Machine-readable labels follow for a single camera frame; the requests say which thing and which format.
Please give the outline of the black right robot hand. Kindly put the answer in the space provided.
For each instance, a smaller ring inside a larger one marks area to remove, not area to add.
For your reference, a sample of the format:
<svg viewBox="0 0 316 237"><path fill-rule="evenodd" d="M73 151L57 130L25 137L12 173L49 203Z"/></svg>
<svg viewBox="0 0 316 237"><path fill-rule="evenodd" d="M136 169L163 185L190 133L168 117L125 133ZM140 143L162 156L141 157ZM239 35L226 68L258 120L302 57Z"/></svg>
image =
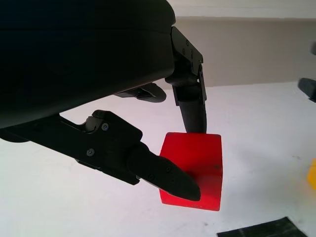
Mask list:
<svg viewBox="0 0 316 237"><path fill-rule="evenodd" d="M301 78L298 82L298 88L308 96L309 100L316 102L316 80Z"/></svg>

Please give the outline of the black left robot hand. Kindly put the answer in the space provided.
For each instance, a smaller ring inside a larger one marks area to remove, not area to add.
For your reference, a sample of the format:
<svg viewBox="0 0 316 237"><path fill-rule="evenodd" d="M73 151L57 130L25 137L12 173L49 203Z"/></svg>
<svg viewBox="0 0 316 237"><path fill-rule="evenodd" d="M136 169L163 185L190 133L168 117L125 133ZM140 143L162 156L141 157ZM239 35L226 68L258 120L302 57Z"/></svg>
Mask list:
<svg viewBox="0 0 316 237"><path fill-rule="evenodd" d="M132 185L200 200L193 178L141 142L109 111L82 124L61 113L110 95L159 103L172 85L186 133L205 133L202 54L175 27L165 0L3 0L0 137L34 142Z"/></svg>

